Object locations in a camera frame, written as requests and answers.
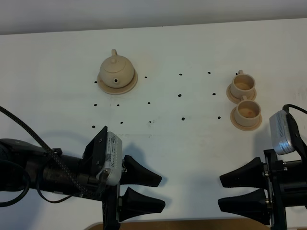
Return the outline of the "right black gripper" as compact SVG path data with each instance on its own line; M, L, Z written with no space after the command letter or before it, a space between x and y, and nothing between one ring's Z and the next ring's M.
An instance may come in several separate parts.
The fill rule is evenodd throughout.
M220 176L223 187L252 187L258 190L234 197L218 200L222 212L232 213L253 219L264 225L270 224L269 209L265 203L264 189L268 189L272 200L272 230L286 230L286 208L307 206L307 162L304 160L278 160L273 149L264 151L268 166L268 182L263 173L266 164L260 157L244 166Z

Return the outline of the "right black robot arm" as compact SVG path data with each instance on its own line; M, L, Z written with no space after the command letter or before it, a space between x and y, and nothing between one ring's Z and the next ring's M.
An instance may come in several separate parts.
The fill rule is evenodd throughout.
M272 230L287 229L286 207L307 205L307 164L282 161L272 149L244 166L220 176L223 187L252 187L255 191L218 200L222 212L253 219Z

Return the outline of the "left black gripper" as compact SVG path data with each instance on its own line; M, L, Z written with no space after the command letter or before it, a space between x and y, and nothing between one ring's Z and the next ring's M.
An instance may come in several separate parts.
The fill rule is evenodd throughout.
M108 129L101 131L86 146L83 153L82 166L89 169L89 174L96 178L105 163L105 147ZM162 177L140 165L130 155L122 162L122 184L158 187ZM118 230L120 223L127 219L154 213L161 213L165 201L142 195L130 187L119 197L119 183L115 186L106 185L106 177L98 180L96 197L102 201L103 229Z

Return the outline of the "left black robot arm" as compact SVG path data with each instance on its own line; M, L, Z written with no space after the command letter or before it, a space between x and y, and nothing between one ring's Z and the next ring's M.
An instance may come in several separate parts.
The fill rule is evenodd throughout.
M104 127L86 146L81 158L64 155L54 149L67 175L42 147L16 139L0 141L0 189L18 192L2 207L19 202L35 189L63 194L65 199L80 197L102 203L106 230L118 230L121 222L152 213L160 213L165 202L134 191L133 184L157 187L162 178L146 169L130 155L122 154L122 141Z

